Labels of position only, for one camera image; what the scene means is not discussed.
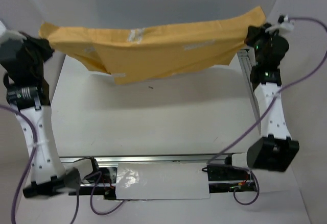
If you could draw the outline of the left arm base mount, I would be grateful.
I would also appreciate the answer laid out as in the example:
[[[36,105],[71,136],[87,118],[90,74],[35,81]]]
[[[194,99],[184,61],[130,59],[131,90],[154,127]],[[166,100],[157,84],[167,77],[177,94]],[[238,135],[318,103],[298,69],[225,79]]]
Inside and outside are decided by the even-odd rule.
[[[91,196],[93,197],[102,196],[105,200],[116,200],[116,176],[117,166],[100,166],[99,173],[87,176],[82,180],[81,187],[79,190],[80,196]]]

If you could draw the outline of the white cover plate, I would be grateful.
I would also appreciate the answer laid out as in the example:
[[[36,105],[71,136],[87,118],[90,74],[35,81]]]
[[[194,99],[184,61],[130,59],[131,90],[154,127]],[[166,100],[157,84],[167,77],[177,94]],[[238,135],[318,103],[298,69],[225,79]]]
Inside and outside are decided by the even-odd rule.
[[[205,163],[120,163],[119,200],[201,200],[210,198]]]

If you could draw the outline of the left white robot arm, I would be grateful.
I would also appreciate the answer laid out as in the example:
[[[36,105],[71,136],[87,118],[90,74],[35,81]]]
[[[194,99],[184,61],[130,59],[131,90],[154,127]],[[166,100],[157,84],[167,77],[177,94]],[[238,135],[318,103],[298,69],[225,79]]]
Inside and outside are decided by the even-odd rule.
[[[49,85],[43,65],[53,55],[46,39],[33,38],[13,30],[1,30],[1,66],[6,100],[23,130],[28,153],[30,185],[25,198],[49,198],[79,192],[80,183],[99,180],[101,170],[93,157],[73,162],[65,168],[57,152],[52,129]]]

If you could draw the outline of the orange pillowcase with blue back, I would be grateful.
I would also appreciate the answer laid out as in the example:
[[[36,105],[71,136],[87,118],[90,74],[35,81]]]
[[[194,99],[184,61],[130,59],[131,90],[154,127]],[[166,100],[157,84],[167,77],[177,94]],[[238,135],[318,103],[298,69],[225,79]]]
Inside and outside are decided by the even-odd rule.
[[[248,27],[266,16],[256,7],[238,17],[137,29],[59,27],[45,22],[39,36],[82,63],[111,75],[118,85],[229,65],[244,47]]]

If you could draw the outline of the aluminium side rail frame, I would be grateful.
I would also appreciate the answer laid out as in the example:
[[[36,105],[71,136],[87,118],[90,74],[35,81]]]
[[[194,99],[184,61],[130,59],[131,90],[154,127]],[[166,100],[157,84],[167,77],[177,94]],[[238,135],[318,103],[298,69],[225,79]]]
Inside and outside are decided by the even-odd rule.
[[[251,106],[253,109],[255,120],[258,120],[260,117],[260,111],[255,93],[250,81],[250,73],[252,67],[255,65],[255,53],[254,49],[251,47],[245,47],[237,52],[237,57],[239,64],[242,70],[244,81],[247,87],[247,92],[250,98]]]

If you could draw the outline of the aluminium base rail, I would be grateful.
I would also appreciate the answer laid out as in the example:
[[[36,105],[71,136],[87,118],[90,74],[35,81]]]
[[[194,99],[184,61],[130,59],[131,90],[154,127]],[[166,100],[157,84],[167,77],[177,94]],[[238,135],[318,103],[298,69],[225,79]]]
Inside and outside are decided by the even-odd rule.
[[[119,163],[163,163],[163,162],[207,162],[214,155],[145,155],[145,156],[94,156],[99,165],[116,165]]]

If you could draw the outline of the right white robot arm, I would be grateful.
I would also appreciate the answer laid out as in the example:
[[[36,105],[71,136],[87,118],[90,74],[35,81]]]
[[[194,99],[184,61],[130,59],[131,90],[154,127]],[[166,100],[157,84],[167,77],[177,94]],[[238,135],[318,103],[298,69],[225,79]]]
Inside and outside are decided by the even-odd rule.
[[[238,51],[243,76],[251,95],[259,139],[245,153],[232,154],[223,173],[235,179],[242,168],[284,172],[299,151],[298,141],[292,139],[287,128],[280,89],[279,65],[289,50],[282,36],[294,29],[293,21],[261,27],[250,26],[245,39],[246,47]]]

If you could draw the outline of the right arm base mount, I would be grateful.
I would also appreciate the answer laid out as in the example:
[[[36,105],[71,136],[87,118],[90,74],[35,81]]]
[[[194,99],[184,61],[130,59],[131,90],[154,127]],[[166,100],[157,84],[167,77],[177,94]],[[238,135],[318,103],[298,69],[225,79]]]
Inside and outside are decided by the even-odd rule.
[[[209,165],[201,170],[207,174],[210,193],[256,191],[254,179],[246,170],[219,165]]]

